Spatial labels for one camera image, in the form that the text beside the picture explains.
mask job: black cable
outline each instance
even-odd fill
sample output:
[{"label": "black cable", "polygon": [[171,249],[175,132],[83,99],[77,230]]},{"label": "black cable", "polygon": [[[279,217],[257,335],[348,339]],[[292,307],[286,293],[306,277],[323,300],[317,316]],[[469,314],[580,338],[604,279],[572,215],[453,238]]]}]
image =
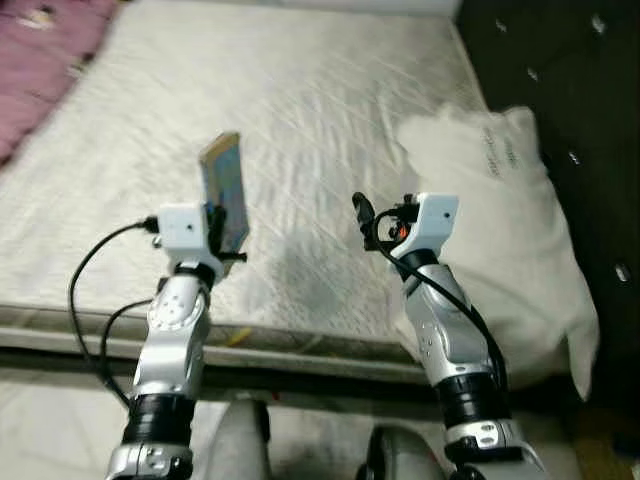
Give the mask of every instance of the black cable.
[{"label": "black cable", "polygon": [[109,358],[107,356],[107,341],[109,340],[109,333],[111,332],[111,327],[114,322],[128,310],[132,308],[141,307],[142,305],[147,305],[153,301],[152,298],[147,298],[146,300],[140,300],[139,302],[133,302],[129,305],[125,305],[124,307],[116,310],[107,320],[107,323],[104,326],[104,330],[102,331],[102,337],[100,337],[100,372],[102,374],[102,379],[105,386],[115,393],[118,398],[125,405],[129,404],[129,398],[124,393],[124,391],[120,388],[120,385],[117,384],[115,379],[113,378],[113,372],[109,367]]},{"label": "black cable", "polygon": [[391,252],[387,251],[382,245],[382,242],[380,241],[380,237],[378,235],[378,226],[380,225],[380,220],[382,220],[384,217],[395,216],[397,213],[398,211],[395,209],[386,210],[378,214],[378,216],[374,219],[373,224],[371,226],[371,236],[373,238],[373,241],[376,247],[378,248],[378,250],[380,250],[380,253],[382,253],[382,255],[391,263],[393,263],[396,267],[413,275],[421,282],[426,283],[431,288],[433,288],[436,292],[438,292],[440,295],[446,298],[458,310],[460,310],[462,314],[465,317],[467,317],[478,330],[480,330],[480,333],[482,333],[485,340],[487,341],[489,357],[491,358],[491,362],[493,363],[493,367],[495,371],[496,383],[498,384],[498,387],[501,390],[506,392],[507,391],[507,369],[505,367],[504,357],[502,356],[500,347],[498,346],[495,339],[491,335],[491,332],[487,328],[487,325],[484,323],[484,320],[482,319],[478,311],[473,307],[471,307],[471,309],[467,308],[467,306],[464,303],[458,300],[451,292],[445,289],[442,285],[430,279],[426,275],[423,275],[415,268],[410,267],[409,265],[406,265],[405,263],[401,262],[400,260],[395,258],[393,255],[391,255]]},{"label": "black cable", "polygon": [[[87,253],[87,255],[85,255],[85,257],[82,259],[82,261],[80,262],[80,264],[78,265],[78,268],[76,268],[76,271],[73,273],[73,276],[71,277],[71,281],[69,282],[69,290],[68,290],[68,307],[69,307],[69,318],[71,320],[71,327],[75,333],[76,336],[76,341],[78,343],[78,347],[80,348],[80,352],[82,353],[82,356],[84,357],[85,361],[87,362],[87,365],[89,366],[89,369],[91,371],[93,371],[93,373],[100,379],[100,382],[104,384],[105,387],[111,389],[111,387],[105,383],[105,378],[102,376],[102,372],[100,371],[100,367],[98,366],[98,364],[96,363],[96,361],[94,360],[94,358],[91,356],[91,353],[89,353],[89,349],[87,348],[87,344],[84,341],[84,332],[82,331],[82,326],[80,325],[80,319],[78,318],[78,314],[76,312],[76,302],[75,302],[75,290],[76,290],[76,283],[78,282],[78,278],[80,277],[80,274],[82,273],[82,271],[84,270],[84,268],[87,266],[87,264],[89,263],[89,261],[93,258],[93,256],[98,253],[98,251],[110,240],[112,240],[113,238],[117,237],[118,235],[127,232],[129,230],[135,230],[138,228],[145,228],[147,230],[153,229],[153,224],[151,223],[152,217],[148,217],[146,220],[140,221],[140,222],[136,222],[136,223],[132,223],[131,225],[127,225],[125,227],[119,228],[118,230],[116,230],[115,232],[110,233],[109,235],[107,235],[106,237],[104,237],[102,240],[100,240],[90,251],[89,253]],[[128,400],[125,399],[123,400],[125,405],[128,406]]]}]

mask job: pillow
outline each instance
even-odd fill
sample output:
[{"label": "pillow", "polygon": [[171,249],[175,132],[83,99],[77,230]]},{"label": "pillow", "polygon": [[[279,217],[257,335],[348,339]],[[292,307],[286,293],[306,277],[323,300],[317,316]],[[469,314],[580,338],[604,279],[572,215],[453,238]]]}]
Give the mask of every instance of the pillow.
[{"label": "pillow", "polygon": [[[533,113],[524,107],[499,114],[445,106],[433,117],[405,121],[398,141],[417,176],[417,191],[460,197],[440,261],[449,264],[484,317],[512,385],[570,369],[586,399],[597,314],[538,154]],[[416,355],[404,313],[396,313],[394,326]]]}]

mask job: quilted mattress surface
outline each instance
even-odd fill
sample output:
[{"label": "quilted mattress surface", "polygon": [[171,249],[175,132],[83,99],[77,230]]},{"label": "quilted mattress surface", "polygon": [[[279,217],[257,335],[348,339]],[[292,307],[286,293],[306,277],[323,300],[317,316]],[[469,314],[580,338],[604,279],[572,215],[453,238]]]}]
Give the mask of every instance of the quilted mattress surface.
[{"label": "quilted mattress surface", "polygon": [[[390,338],[391,277],[362,250],[350,199],[360,190],[382,209],[411,189],[392,141],[407,115],[483,108],[450,21],[199,1],[121,10],[74,91],[0,170],[0,305],[64,309],[89,248],[165,202],[199,201],[199,152],[237,130],[249,262],[214,289],[213,321]],[[166,259],[150,241],[108,246],[79,305],[152,294]]]}]

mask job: floor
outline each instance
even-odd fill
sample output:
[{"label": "floor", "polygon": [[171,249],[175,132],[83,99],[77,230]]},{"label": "floor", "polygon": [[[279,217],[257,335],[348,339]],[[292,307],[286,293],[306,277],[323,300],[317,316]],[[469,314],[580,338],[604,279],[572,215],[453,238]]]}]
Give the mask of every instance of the floor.
[{"label": "floor", "polygon": [[[223,403],[200,403],[192,448],[194,479],[204,480]],[[361,414],[270,407],[270,458],[276,480],[352,480],[365,455],[375,422],[410,426],[442,451],[442,427],[435,421],[374,419]],[[125,412],[85,376],[0,369],[0,465],[3,478],[87,480],[103,478],[119,443]],[[576,456],[555,419],[517,415],[554,478],[581,480]]]}]

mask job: mattress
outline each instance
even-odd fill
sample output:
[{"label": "mattress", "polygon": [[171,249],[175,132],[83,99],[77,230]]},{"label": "mattress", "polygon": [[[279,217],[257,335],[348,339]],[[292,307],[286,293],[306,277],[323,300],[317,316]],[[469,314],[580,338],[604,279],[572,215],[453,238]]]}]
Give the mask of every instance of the mattress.
[{"label": "mattress", "polygon": [[[0,346],[75,351],[65,295],[84,254],[163,203],[200,200],[199,152],[236,130],[249,261],[213,290],[208,360],[334,371],[355,359],[367,377],[418,378],[389,323],[397,280],[363,251],[350,198],[402,198],[411,170],[392,132],[445,101],[484,108],[448,19],[127,4],[74,91],[0,170]],[[117,239],[86,269],[89,333],[155,291],[166,259],[150,241]],[[131,318],[116,355],[134,356],[144,336]]]}]

